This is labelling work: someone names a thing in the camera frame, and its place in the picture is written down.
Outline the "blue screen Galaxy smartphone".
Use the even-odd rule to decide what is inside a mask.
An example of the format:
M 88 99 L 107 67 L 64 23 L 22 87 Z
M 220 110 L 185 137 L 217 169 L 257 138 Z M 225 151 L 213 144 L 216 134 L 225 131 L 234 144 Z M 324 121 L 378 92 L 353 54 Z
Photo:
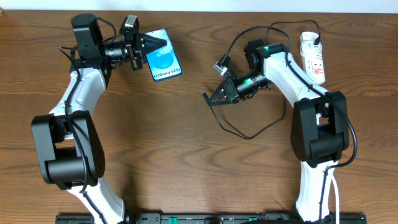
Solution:
M 168 32 L 159 29 L 147 32 L 147 35 L 166 40 L 167 45 L 147 54 L 147 62 L 155 82 L 180 76 L 183 73 L 180 62 L 174 51 Z

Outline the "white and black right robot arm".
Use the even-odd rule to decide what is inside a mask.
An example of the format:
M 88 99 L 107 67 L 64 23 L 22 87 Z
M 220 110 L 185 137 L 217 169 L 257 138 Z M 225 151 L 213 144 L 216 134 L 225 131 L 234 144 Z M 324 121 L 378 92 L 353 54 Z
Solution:
M 333 171 L 349 146 L 346 98 L 339 91 L 322 87 L 324 75 L 315 74 L 321 54 L 303 53 L 310 62 L 305 69 L 297 65 L 282 43 L 267 45 L 261 39 L 252 40 L 244 54 L 249 73 L 240 78 L 226 77 L 211 96 L 203 97 L 212 108 L 248 100 L 270 84 L 281 91 L 293 108 L 290 143 L 301 168 L 295 209 L 302 221 L 323 221 L 330 214 L 327 203 Z

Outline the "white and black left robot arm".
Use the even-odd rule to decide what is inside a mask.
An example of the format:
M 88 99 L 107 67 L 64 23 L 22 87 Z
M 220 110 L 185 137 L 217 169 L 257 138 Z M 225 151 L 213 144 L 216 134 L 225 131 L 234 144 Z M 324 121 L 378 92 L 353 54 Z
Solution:
M 124 63 L 140 70 L 152 52 L 172 46 L 162 29 L 139 32 L 134 15 L 108 39 L 102 36 L 101 21 L 91 13 L 72 18 L 76 45 L 60 48 L 71 63 L 70 82 L 48 114 L 34 117 L 32 135 L 43 180 L 76 196 L 90 211 L 86 223 L 134 223 L 104 176 L 104 150 L 92 116 L 113 70 Z

